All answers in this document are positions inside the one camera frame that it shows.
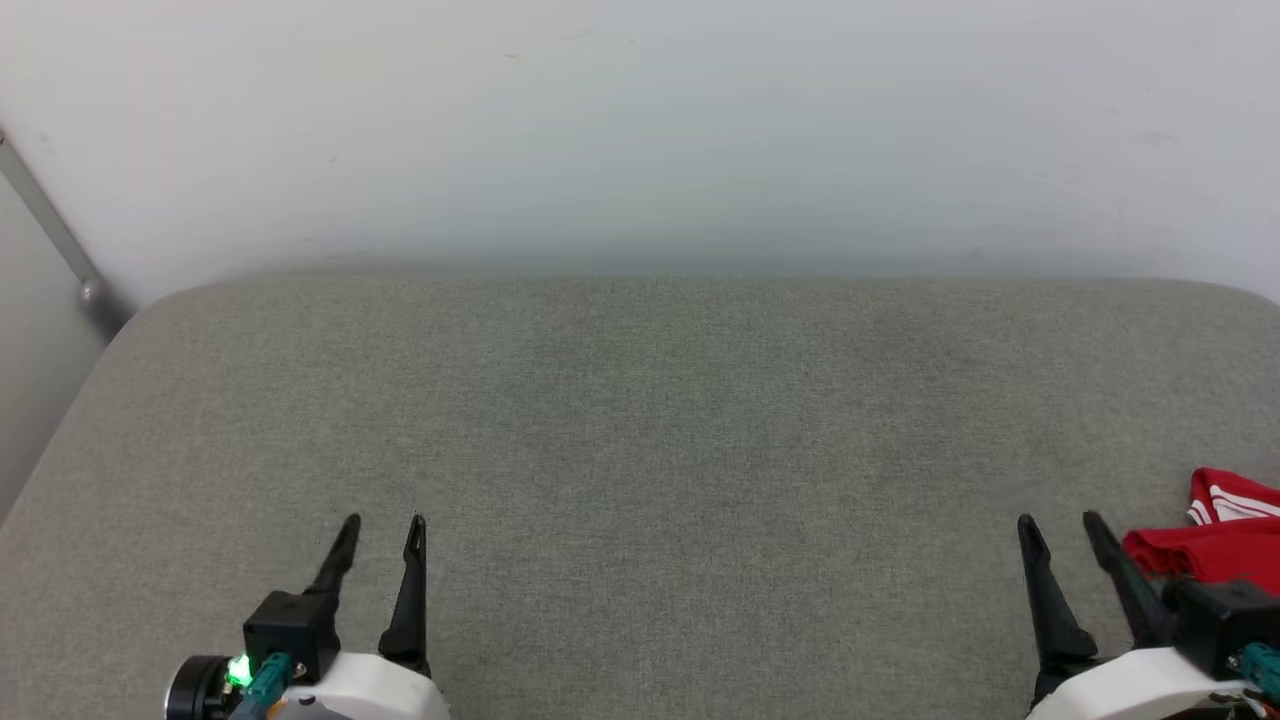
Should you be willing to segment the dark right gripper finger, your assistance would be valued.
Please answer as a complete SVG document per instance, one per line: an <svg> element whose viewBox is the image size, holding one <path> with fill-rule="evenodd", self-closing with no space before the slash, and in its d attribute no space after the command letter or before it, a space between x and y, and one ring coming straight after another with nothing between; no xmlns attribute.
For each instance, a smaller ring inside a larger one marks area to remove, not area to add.
<svg viewBox="0 0 1280 720"><path fill-rule="evenodd" d="M1084 511L1082 524L1097 565L1112 582L1132 633L1133 648L1170 647L1176 621L1162 596L1147 580L1098 512Z"/></svg>
<svg viewBox="0 0 1280 720"><path fill-rule="evenodd" d="M1066 680L1100 664L1093 635L1076 621L1051 566L1052 553L1036 519L1018 519L1027 598L1036 635L1038 673L1033 700L1042 701Z"/></svg>

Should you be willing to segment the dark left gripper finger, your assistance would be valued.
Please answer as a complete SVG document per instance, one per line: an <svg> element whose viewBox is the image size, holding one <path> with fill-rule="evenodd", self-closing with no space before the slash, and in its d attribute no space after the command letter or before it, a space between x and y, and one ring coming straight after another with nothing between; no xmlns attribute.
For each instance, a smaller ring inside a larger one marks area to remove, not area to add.
<svg viewBox="0 0 1280 720"><path fill-rule="evenodd" d="M378 642L378 652L398 666L431 678L428 661L428 565L426 523L416 512L404 539L402 559L404 570L393 607L390 621Z"/></svg>
<svg viewBox="0 0 1280 720"><path fill-rule="evenodd" d="M343 580L355 564L360 529L361 516L358 512L352 512L344 519L315 578L303 589L305 596L337 598L340 594Z"/></svg>

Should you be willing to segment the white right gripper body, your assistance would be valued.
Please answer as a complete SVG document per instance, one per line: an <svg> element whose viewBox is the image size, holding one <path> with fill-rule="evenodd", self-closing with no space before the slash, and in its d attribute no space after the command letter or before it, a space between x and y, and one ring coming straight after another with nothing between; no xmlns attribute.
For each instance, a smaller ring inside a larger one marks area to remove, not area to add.
<svg viewBox="0 0 1280 720"><path fill-rule="evenodd" d="M1034 701L1029 719L1261 719L1263 646L1248 644L1210 671L1174 647L1133 650Z"/></svg>

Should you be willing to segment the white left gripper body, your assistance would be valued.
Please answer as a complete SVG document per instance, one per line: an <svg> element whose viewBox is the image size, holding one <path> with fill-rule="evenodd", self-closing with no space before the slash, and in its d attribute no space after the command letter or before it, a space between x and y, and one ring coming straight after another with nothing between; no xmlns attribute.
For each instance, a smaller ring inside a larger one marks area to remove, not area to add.
<svg viewBox="0 0 1280 720"><path fill-rule="evenodd" d="M342 651L316 685L250 693L246 655L192 656L175 671L165 719L449 719L445 697L425 675L380 656Z"/></svg>

